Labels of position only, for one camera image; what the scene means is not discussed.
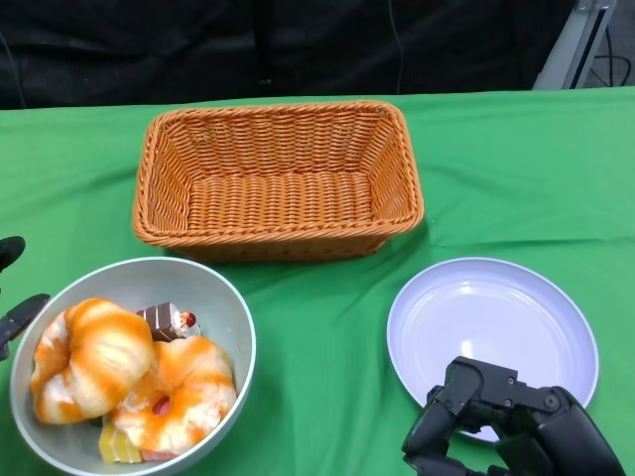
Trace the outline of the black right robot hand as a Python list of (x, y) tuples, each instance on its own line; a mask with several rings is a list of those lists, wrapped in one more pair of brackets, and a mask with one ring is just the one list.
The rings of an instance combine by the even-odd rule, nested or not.
[(444, 384), (433, 387), (402, 450), (419, 475), (469, 475), (471, 469), (447, 455), (457, 430), (485, 426), (498, 436), (503, 465), (489, 475), (615, 475), (625, 471), (577, 399), (558, 386), (533, 388), (516, 371), (483, 361), (455, 358)]

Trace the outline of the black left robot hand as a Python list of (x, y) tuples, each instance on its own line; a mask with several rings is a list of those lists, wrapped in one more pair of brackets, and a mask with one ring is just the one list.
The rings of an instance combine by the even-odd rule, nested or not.
[[(24, 253), (26, 240), (11, 236), (1, 240), (1, 271), (12, 266)], [(9, 343), (19, 337), (44, 308), (51, 297), (37, 294), (26, 298), (1, 316), (1, 356), (6, 361), (10, 355)]]

